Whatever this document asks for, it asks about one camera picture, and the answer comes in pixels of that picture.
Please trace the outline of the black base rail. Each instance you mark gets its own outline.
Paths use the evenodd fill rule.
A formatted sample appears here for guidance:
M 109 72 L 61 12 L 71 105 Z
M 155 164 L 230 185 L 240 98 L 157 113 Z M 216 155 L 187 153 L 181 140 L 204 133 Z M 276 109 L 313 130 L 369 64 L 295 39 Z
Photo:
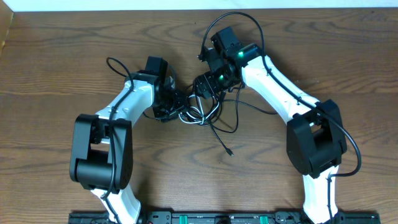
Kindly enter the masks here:
M 166 211 L 142 212 L 138 224 L 304 224 L 310 219 L 303 212 L 278 211 L 275 213 L 176 213 Z M 376 213 L 338 212 L 333 223 L 380 224 Z

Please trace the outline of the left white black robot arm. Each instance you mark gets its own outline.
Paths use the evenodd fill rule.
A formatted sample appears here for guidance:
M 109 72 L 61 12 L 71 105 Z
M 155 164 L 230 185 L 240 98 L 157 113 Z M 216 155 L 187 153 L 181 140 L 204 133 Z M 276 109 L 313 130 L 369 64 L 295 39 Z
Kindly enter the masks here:
M 148 57 L 143 70 L 123 73 L 124 87 L 95 114 L 80 114 L 73 131 L 70 178 L 97 196 L 105 212 L 73 212 L 69 223 L 148 223 L 140 201 L 129 184 L 133 169 L 132 128 L 146 109 L 154 119 L 176 119 L 186 104 L 167 77 L 169 64 Z

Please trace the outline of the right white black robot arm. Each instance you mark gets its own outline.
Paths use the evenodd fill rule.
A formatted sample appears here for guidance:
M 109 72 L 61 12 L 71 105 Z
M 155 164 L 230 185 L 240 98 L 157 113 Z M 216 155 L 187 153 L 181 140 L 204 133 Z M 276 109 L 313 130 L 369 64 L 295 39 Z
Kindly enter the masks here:
M 195 80 L 195 93 L 204 98 L 242 83 L 260 94 L 287 127 L 286 151 L 302 174 L 303 211 L 312 223 L 331 223 L 338 213 L 335 175 L 347 151 L 340 109 L 332 100 L 320 102 L 287 79 L 256 44 L 243 45 L 231 27 L 211 37 L 198 59 L 209 72 Z

